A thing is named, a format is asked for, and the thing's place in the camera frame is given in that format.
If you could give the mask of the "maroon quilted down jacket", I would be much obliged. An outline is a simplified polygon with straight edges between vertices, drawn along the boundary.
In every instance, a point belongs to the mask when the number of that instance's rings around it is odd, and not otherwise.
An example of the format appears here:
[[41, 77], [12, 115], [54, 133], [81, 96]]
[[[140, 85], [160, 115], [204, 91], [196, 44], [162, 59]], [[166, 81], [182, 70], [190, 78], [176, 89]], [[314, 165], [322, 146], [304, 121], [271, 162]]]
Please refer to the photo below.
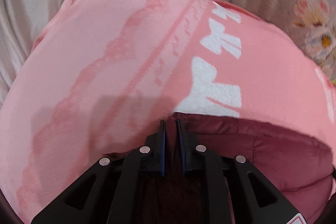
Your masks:
[[322, 141], [271, 123], [233, 117], [174, 113], [167, 120], [169, 144], [174, 122], [221, 156], [244, 155], [299, 210], [308, 223], [335, 223], [335, 181], [331, 148]]

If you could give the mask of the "pink fleece blanket with bows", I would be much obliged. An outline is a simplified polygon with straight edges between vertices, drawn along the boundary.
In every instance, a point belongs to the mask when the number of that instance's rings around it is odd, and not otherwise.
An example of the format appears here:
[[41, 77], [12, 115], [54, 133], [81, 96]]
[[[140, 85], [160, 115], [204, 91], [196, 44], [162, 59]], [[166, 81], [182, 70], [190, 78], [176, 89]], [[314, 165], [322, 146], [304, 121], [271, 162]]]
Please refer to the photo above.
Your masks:
[[288, 128], [335, 163], [335, 89], [273, 24], [212, 0], [65, 0], [1, 108], [1, 190], [29, 223], [174, 113]]

